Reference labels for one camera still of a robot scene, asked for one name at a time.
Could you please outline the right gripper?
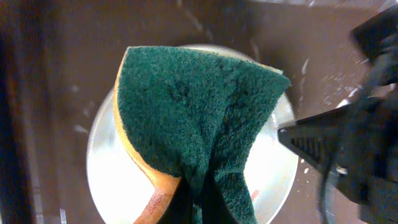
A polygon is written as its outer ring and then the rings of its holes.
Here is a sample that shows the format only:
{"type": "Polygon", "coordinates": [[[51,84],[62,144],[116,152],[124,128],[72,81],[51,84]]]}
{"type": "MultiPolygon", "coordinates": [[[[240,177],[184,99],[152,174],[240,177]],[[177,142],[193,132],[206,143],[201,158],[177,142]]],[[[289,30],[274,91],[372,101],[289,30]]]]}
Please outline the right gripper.
{"type": "Polygon", "coordinates": [[[397,222],[397,91],[374,97],[379,86],[397,83],[397,6],[356,27],[353,37],[370,71],[351,105],[287,124],[279,142],[322,173],[320,214],[333,223],[329,186],[361,207],[368,223],[397,222]]]}

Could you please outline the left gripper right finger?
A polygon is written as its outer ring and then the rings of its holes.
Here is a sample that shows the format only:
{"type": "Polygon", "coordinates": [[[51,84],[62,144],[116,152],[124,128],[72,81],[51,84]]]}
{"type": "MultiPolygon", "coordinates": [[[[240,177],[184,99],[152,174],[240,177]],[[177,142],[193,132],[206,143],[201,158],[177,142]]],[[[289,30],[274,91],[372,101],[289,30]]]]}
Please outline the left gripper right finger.
{"type": "Polygon", "coordinates": [[[205,176],[201,191],[203,224],[237,224],[224,201],[212,173],[205,176]]]}

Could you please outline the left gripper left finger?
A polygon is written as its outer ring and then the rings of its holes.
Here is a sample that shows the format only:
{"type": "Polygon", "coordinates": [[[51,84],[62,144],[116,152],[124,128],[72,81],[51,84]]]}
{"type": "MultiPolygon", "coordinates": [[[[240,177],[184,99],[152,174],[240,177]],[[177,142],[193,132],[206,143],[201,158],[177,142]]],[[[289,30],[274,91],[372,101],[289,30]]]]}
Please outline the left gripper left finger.
{"type": "Polygon", "coordinates": [[[192,224],[193,194],[186,179],[182,179],[157,224],[192,224]]]}

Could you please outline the green and yellow sponge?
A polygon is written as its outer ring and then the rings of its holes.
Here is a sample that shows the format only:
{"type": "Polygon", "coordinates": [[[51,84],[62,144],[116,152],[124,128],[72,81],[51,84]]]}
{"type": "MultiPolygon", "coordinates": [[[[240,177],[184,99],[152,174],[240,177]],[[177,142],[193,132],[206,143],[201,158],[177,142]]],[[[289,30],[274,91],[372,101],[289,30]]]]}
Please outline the green and yellow sponge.
{"type": "Polygon", "coordinates": [[[192,223],[203,223],[209,172],[237,223],[256,223],[244,168],[289,86],[282,71],[249,60],[183,47],[129,47],[114,85],[116,131],[162,208],[186,179],[192,223]]]}

